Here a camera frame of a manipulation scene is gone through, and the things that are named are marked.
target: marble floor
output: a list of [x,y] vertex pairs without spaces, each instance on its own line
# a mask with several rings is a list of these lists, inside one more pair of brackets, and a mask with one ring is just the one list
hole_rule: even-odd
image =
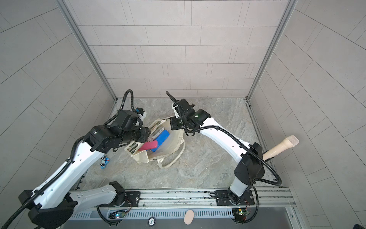
[[[113,114],[120,107],[118,100]],[[249,112],[242,98],[187,98],[195,104],[195,110],[204,109],[228,131],[249,143],[258,142]],[[171,100],[134,99],[134,106],[142,107],[147,112],[144,126],[149,126],[157,118],[174,115]],[[130,99],[124,109],[130,110]],[[186,148],[181,157],[168,169],[160,169],[157,162],[138,164],[130,154],[120,148],[110,151],[107,156],[110,163],[105,169],[100,168],[100,160],[87,171],[80,189],[93,189],[118,181],[125,189],[136,188],[211,188],[228,187],[234,179],[236,163],[232,157],[208,137],[197,133],[193,137],[183,136]],[[167,164],[175,154],[164,159]],[[273,179],[266,170],[266,179]]]

